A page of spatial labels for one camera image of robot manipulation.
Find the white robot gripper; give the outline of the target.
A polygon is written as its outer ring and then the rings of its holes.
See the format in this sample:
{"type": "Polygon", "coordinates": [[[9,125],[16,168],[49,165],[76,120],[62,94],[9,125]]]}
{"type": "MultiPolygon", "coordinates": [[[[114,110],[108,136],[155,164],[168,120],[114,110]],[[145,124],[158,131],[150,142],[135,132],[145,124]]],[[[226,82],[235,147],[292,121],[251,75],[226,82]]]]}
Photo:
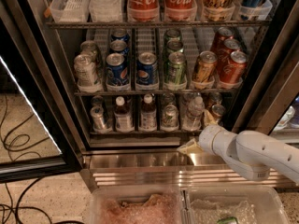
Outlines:
{"type": "Polygon", "coordinates": [[[203,150],[207,153],[218,155],[224,160],[229,159],[227,151],[231,144],[235,142],[236,133],[231,133],[223,127],[217,125],[218,122],[214,119],[208,110],[204,110],[204,126],[205,129],[199,134],[199,141],[193,138],[186,144],[177,148],[177,151],[189,155],[201,153],[203,150]]]}

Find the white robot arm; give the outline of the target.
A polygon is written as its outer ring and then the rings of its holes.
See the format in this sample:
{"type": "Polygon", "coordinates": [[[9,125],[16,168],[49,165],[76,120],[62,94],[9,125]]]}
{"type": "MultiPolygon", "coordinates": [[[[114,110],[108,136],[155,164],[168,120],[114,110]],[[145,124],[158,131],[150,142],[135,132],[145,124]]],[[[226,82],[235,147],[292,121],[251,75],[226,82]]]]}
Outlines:
{"type": "Polygon", "coordinates": [[[291,181],[299,183],[299,149],[271,136],[255,131],[232,133],[218,124],[210,124],[178,148],[190,155],[209,153],[221,157],[237,174],[250,181],[263,181],[275,169],[291,181]]]}

